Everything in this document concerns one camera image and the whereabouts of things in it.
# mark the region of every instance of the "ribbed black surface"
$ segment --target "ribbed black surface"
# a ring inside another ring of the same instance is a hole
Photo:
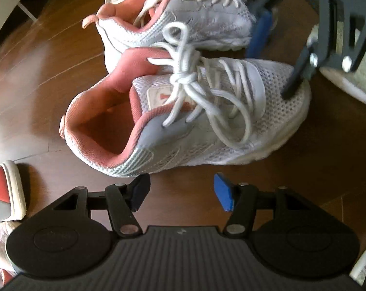
[[[120,241],[94,270],[62,281],[18,276],[4,291],[360,291],[348,276],[295,281],[259,263],[242,240],[214,227],[149,227],[137,239]]]

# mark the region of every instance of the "blue object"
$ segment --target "blue object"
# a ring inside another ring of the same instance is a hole
[[[246,49],[246,58],[258,58],[268,40],[273,23],[272,12],[265,10],[253,29],[252,39]]]
[[[226,212],[231,212],[234,209],[234,199],[231,192],[231,188],[227,182],[222,178],[222,175],[214,175],[214,192],[218,197],[222,208]]]

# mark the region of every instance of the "red and gray shoe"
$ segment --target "red and gray shoe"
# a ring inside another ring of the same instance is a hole
[[[25,198],[17,166],[0,164],[0,221],[21,220],[26,213]]]

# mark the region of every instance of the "wooden floor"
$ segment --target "wooden floor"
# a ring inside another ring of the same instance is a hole
[[[82,19],[104,0],[50,0],[37,23],[15,30],[0,48],[0,162],[17,161],[30,185],[29,215],[79,185],[103,190],[117,179],[76,158],[58,134],[61,116],[79,92],[106,75],[103,44]],[[316,13],[304,0],[284,0],[263,58],[294,64]],[[205,53],[219,56],[219,53]],[[222,53],[242,57],[243,52]],[[223,226],[213,175],[261,190],[287,185],[351,226],[366,246],[366,106],[317,75],[307,120],[267,159],[246,166],[177,168],[152,175],[140,224]],[[94,213],[108,223],[107,216]],[[268,217],[258,215],[258,224]]]

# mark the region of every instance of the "shoe tongue label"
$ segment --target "shoe tongue label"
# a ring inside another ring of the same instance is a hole
[[[167,99],[171,96],[174,86],[171,84],[160,85],[155,87],[150,87],[147,89],[147,101],[149,110],[163,106]],[[184,104],[188,104],[191,109],[196,106],[196,103],[186,95],[184,99]]]

